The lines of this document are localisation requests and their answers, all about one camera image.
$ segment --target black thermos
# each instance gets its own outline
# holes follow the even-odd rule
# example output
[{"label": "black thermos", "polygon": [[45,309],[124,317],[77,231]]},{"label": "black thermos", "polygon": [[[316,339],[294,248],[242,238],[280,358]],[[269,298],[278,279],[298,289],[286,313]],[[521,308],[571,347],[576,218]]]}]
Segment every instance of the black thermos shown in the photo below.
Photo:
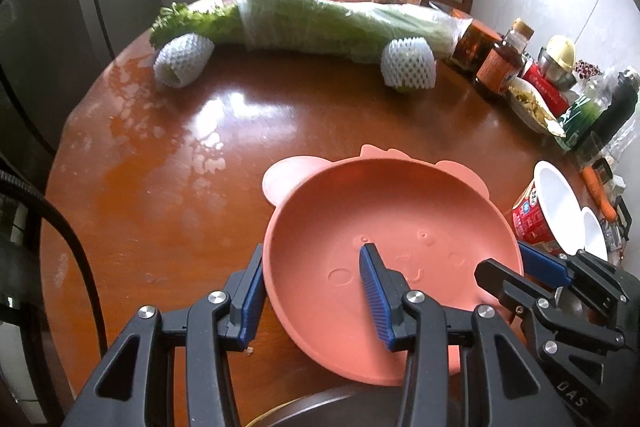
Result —
[{"label": "black thermos", "polygon": [[611,104],[578,140],[576,148],[579,148],[587,137],[593,137],[594,140],[597,140],[596,143],[599,147],[604,147],[609,143],[613,135],[620,130],[636,110],[638,87],[640,87],[638,72],[633,68],[622,71],[618,75],[618,85],[611,93]]}]

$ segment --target brown bottle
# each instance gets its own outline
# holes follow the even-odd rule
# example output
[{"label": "brown bottle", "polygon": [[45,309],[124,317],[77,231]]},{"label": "brown bottle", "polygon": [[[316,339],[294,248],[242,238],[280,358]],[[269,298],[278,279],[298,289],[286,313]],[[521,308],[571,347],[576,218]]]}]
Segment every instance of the brown bottle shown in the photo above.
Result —
[{"label": "brown bottle", "polygon": [[533,30],[521,19],[516,19],[504,40],[494,45],[476,74],[474,85],[482,94],[503,95],[511,79],[524,67],[524,49],[533,36]]}]

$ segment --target plate of food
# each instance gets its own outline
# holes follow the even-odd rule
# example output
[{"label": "plate of food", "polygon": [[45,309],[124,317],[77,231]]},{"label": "plate of food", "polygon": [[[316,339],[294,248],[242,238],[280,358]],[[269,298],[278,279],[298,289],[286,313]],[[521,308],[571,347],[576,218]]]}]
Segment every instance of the plate of food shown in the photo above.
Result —
[{"label": "plate of food", "polygon": [[516,76],[509,86],[507,101],[520,119],[531,130],[540,134],[564,137],[564,130],[551,114],[538,90],[523,78]]}]

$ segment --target paper cup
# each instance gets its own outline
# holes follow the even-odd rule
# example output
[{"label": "paper cup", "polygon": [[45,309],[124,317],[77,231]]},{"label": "paper cup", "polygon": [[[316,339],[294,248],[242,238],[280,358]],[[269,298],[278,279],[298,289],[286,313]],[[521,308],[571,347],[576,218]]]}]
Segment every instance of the paper cup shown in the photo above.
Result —
[{"label": "paper cup", "polygon": [[564,176],[549,162],[538,162],[533,180],[511,210],[519,240],[546,253],[569,255],[584,248],[580,204]]},{"label": "paper cup", "polygon": [[604,234],[598,218],[588,206],[582,209],[582,221],[584,223],[584,249],[604,261],[608,261]]}]

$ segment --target orange bottle label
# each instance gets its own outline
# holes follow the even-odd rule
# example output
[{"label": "orange bottle label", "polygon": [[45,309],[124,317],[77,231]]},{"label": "orange bottle label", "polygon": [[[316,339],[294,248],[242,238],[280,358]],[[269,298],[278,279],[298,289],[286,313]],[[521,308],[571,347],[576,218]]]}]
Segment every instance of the orange bottle label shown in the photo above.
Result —
[{"label": "orange bottle label", "polygon": [[495,50],[489,52],[488,57],[478,70],[476,78],[485,87],[495,93],[502,94],[509,86],[508,80],[517,73],[518,70],[500,57]]}]

